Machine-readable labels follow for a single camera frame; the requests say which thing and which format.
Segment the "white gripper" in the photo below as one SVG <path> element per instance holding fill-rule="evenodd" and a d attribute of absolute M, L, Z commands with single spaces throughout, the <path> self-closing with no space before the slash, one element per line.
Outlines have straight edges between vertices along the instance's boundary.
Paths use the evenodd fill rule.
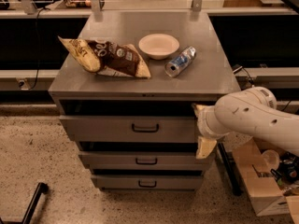
<path fill-rule="evenodd" d="M 217 145 L 216 139 L 223 138 L 223 136 L 230 133 L 231 130 L 224 127 L 218 121 L 213 105 L 192 104 L 192 108 L 195 116 L 197 117 L 199 133 L 204 136 L 198 137 L 196 158 L 205 159 L 211 154 Z"/>

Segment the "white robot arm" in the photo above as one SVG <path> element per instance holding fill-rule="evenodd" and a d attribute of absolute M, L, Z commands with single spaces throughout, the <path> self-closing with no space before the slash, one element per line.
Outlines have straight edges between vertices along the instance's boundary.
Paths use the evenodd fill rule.
<path fill-rule="evenodd" d="M 229 93 L 214 105 L 192 107 L 202 137 L 221 139 L 237 132 L 299 155 L 299 116 L 277 110 L 277 99 L 267 88 Z"/>

